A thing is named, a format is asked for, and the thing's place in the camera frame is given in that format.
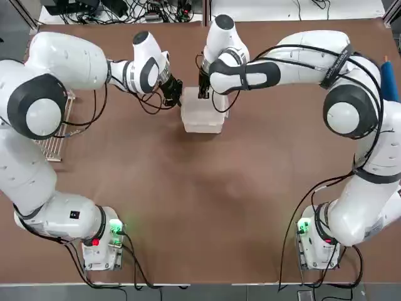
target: plastic container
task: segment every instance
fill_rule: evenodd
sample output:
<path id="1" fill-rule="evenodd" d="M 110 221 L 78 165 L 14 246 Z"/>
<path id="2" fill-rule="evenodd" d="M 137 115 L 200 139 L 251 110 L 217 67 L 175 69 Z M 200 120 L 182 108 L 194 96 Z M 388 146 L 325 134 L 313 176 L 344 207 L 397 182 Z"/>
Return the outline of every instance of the plastic container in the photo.
<path id="1" fill-rule="evenodd" d="M 181 119 L 185 131 L 188 133 L 221 132 L 224 119 L 228 112 L 219 113 L 212 104 L 212 91 L 209 90 L 209 99 L 198 98 L 199 87 L 186 87 L 181 97 Z M 214 103 L 219 110 L 228 107 L 228 98 L 225 95 L 214 94 Z"/>

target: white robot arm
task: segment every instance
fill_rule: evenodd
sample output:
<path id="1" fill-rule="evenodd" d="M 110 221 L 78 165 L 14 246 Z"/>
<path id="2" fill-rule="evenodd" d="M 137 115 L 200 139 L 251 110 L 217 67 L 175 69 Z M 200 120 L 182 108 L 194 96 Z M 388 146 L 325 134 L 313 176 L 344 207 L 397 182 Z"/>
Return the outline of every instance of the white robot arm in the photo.
<path id="1" fill-rule="evenodd" d="M 209 77 L 215 92 L 226 95 L 232 91 L 288 83 L 320 83 L 328 89 L 323 106 L 326 126 L 337 135 L 358 139 L 353 175 L 341 196 L 315 210 L 309 206 L 298 223 L 303 229 L 300 238 L 305 265 L 325 269 L 336 250 L 332 259 L 335 267 L 340 250 L 335 248 L 338 242 L 345 246 L 361 243 L 401 216 L 398 193 L 401 104 L 384 101 L 381 130 L 371 151 L 380 123 L 376 104 L 380 70 L 374 62 L 353 52 L 345 33 L 307 31 L 292 34 L 257 60 L 249 61 L 244 55 L 248 51 L 239 38 L 235 39 L 235 45 L 217 43 L 213 48 L 212 41 L 219 40 L 216 35 L 225 36 L 230 32 L 230 36 L 237 37 L 234 22 L 229 19 L 226 15 L 216 17 L 204 51 L 206 61 L 206 50 L 216 49 L 212 61 L 208 61 L 210 65 L 204 64 L 208 68 L 201 70 L 203 77 L 206 74 Z M 331 55 L 318 48 L 340 55 Z M 199 86 L 201 97 L 204 96 L 201 81 Z"/>
<path id="2" fill-rule="evenodd" d="M 63 122 L 66 89 L 95 90 L 108 82 L 130 93 L 160 87 L 178 103 L 182 84 L 154 37 L 134 37 L 134 61 L 108 61 L 99 47 L 59 33 L 38 33 L 25 64 L 0 60 L 0 190 L 13 202 L 16 223 L 43 236 L 81 239 L 88 270 L 119 265 L 122 223 L 110 207 L 56 190 L 56 173 L 31 140 L 47 139 Z"/>

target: tabletop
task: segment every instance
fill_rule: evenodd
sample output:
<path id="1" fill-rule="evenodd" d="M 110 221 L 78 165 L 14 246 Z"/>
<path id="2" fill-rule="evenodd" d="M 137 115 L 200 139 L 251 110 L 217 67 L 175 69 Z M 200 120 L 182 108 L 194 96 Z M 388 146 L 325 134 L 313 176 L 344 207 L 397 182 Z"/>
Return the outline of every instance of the tabletop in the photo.
<path id="1" fill-rule="evenodd" d="M 237 23 L 251 57 L 299 31 L 344 31 L 359 52 L 379 63 L 401 62 L 381 19 Z M 195 56 L 207 28 L 191 24 L 46 25 L 100 46 L 108 58 L 132 59 L 132 38 L 149 30 L 170 53 L 172 73 L 197 86 Z M 108 87 L 104 114 L 70 138 L 63 162 L 53 164 L 57 189 L 111 206 L 127 224 L 138 259 L 155 283 L 274 283 L 289 218 L 309 188 L 350 170 L 356 142 L 331 133 L 322 119 L 325 90 L 286 85 L 242 92 L 219 135 L 188 134 L 178 107 L 147 115 L 131 95 Z M 90 119 L 93 92 L 76 91 L 71 119 Z M 103 90 L 98 91 L 101 102 Z M 343 185 L 316 195 L 316 203 L 340 195 Z M 3 247 L 0 283 L 81 282 L 66 250 L 18 228 L 13 207 L 0 195 Z M 310 204 L 308 199 L 302 209 Z M 364 282 L 401 281 L 400 222 L 360 245 Z M 283 281 L 300 282 L 294 231 L 284 258 Z M 327 281 L 351 282 L 358 260 L 347 255 Z M 132 282 L 132 261 L 120 272 L 92 280 Z M 307 273 L 306 280 L 317 279 Z"/>

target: floor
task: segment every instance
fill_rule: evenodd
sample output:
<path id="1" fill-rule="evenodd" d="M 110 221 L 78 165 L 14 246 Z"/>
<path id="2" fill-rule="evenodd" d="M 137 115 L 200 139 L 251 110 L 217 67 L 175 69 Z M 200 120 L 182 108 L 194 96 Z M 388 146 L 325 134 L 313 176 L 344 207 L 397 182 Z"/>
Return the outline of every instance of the floor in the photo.
<path id="1" fill-rule="evenodd" d="M 382 0 L 387 9 L 393 0 Z M 39 17 L 39 0 L 22 0 L 34 18 Z M 0 0 L 0 38 L 4 40 L 0 43 L 0 58 L 8 57 L 22 60 L 26 45 L 29 39 L 30 28 L 24 23 L 19 14 L 10 5 L 8 0 Z M 395 37 L 401 33 L 401 18 L 394 22 L 392 26 Z M 251 286 L 232 286 L 232 285 L 192 285 L 187 290 L 178 287 L 165 287 L 162 290 L 164 301 L 188 300 L 191 301 L 296 301 L 298 291 L 304 288 L 298 285 L 290 285 L 280 294 L 277 294 L 276 285 L 251 285 Z M 137 301 L 159 301 L 158 291 L 144 289 L 137 292 L 133 287 L 127 288 L 128 298 Z M 322 286 L 316 290 L 316 300 L 320 301 L 323 297 L 336 296 L 349 298 L 349 290 L 339 290 L 329 286 Z M 20 286 L 20 287 L 0 287 L 0 300 L 2 301 L 122 301 L 122 292 L 115 290 L 94 290 L 85 285 L 50 285 L 50 286 Z M 401 284 L 364 284 L 354 290 L 354 301 L 390 301 L 401 299 Z"/>
<path id="2" fill-rule="evenodd" d="M 163 301 L 297 301 L 298 292 L 304 290 L 298 285 L 286 287 L 279 294 L 277 293 L 277 285 L 191 285 L 185 290 L 179 287 L 164 287 L 162 289 Z M 375 294 L 374 298 L 367 298 L 365 287 L 360 285 L 354 289 L 354 301 L 376 301 L 391 300 L 380 291 Z M 40 286 L 40 287 L 0 287 L 0 300 L 2 301 L 51 301 L 58 296 L 59 301 L 80 301 L 80 300 L 96 300 L 96 301 L 124 301 L 123 292 L 116 290 L 94 290 L 84 285 L 70 286 Z M 157 290 L 143 289 L 137 292 L 133 287 L 127 288 L 127 296 L 129 300 L 136 301 L 159 301 L 160 293 Z M 336 296 L 340 298 L 349 298 L 349 290 L 340 290 L 329 286 L 322 286 L 316 290 L 316 300 L 323 297 Z"/>

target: blue object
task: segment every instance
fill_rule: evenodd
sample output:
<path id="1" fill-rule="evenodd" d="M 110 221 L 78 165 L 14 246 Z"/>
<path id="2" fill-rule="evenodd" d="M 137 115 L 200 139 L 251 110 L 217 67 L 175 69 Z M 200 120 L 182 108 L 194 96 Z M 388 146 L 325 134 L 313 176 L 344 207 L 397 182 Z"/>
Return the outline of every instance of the blue object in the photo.
<path id="1" fill-rule="evenodd" d="M 391 102 L 399 102 L 398 89 L 395 82 L 393 65 L 390 61 L 386 61 L 381 67 L 382 74 L 382 94 L 385 100 Z"/>

